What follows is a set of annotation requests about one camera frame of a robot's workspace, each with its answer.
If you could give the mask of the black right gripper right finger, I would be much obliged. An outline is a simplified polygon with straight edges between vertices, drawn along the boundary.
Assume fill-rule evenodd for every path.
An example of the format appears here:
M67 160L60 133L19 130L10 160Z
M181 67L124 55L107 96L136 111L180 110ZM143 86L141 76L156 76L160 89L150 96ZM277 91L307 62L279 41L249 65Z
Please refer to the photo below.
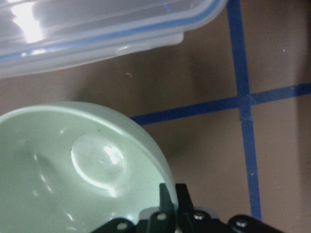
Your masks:
M216 212L207 207L193 205L187 185L175 185L178 210L177 224L182 233L215 233L214 220L218 219Z

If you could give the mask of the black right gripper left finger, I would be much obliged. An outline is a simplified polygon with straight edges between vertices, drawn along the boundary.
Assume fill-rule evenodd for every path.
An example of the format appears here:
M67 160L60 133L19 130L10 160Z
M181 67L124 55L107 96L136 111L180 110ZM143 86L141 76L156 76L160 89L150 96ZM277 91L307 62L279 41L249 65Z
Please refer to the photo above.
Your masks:
M165 183L159 185L159 208L149 218L148 232L175 232L175 208Z

